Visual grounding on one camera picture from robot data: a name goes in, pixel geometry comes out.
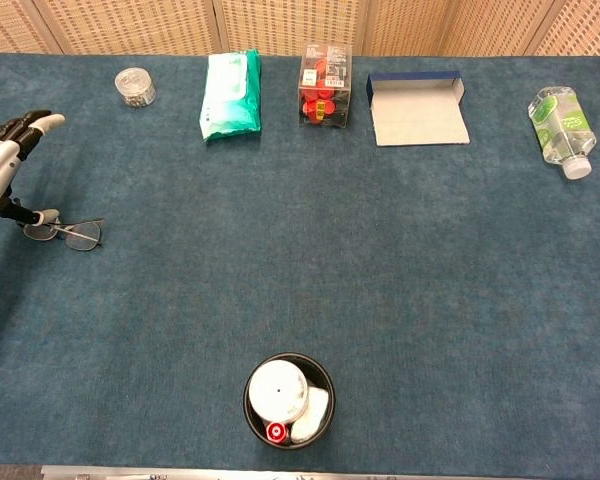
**beige wall panel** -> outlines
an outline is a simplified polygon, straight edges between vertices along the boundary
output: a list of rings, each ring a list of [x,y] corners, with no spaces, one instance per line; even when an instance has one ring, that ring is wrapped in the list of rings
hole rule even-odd
[[[600,55],[600,0],[568,0],[535,53]]]
[[[35,0],[58,43],[77,54],[220,50],[211,0]]]
[[[552,0],[460,0],[442,54],[523,55]]]
[[[453,0],[371,0],[365,55],[437,55]]]
[[[307,42],[325,42],[362,52],[366,0],[214,0],[214,5],[227,51],[300,55]]]
[[[28,1],[0,0],[0,52],[59,52],[36,14]]]

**blue carpet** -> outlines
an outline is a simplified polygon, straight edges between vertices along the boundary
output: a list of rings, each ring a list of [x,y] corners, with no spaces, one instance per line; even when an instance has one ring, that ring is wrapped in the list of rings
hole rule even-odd
[[[345,130],[298,127],[299,63],[262,59],[260,136],[205,145],[204,58],[0,54],[0,122],[67,117],[14,196],[106,218],[92,253],[0,219],[0,463],[600,479],[600,58],[355,58]],[[368,73],[446,69],[471,144],[377,148]],[[598,137],[577,182],[527,118],[556,84]],[[291,453],[241,408],[288,350],[338,393]]]

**white bottle cap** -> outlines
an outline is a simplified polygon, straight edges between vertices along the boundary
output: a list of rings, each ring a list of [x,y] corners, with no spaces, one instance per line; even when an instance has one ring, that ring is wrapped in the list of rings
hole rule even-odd
[[[562,170],[569,180],[578,180],[591,173],[591,164],[584,155],[574,155],[564,161]]]
[[[286,360],[272,360],[253,372],[249,401],[263,420],[286,424],[304,413],[308,391],[302,370]]]

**bottle cap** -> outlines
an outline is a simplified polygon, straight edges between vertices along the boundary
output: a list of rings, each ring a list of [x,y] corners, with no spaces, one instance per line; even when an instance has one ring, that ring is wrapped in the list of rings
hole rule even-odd
[[[578,180],[591,173],[591,164],[584,155],[574,155],[564,161],[562,170],[569,180]]]
[[[249,401],[266,422],[292,423],[306,410],[308,391],[302,370],[286,360],[272,360],[253,372]]]
[[[318,96],[322,99],[328,99],[333,97],[334,90],[331,87],[327,87],[324,80],[318,80],[316,83],[318,87]]]
[[[322,77],[325,73],[327,73],[327,59],[326,58],[318,59],[318,61],[313,66],[313,68],[316,69],[318,76]]]
[[[267,438],[273,443],[282,443],[287,439],[288,436],[289,431],[284,424],[274,422],[267,425]]]
[[[318,99],[318,91],[315,89],[304,88],[304,89],[302,89],[302,96],[307,100],[307,102],[310,102],[312,100],[317,100]]]
[[[318,116],[317,112],[322,111],[322,116]],[[320,121],[324,118],[324,115],[331,115],[336,111],[336,104],[331,100],[312,100],[310,102],[305,102],[302,105],[302,113],[308,116],[312,121],[316,120],[314,123],[320,123]]]

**wet wipes package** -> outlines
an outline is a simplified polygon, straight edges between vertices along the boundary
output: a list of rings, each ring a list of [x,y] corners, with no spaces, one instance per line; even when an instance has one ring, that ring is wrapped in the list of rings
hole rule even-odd
[[[200,112],[204,141],[259,132],[260,55],[256,50],[209,55]]]

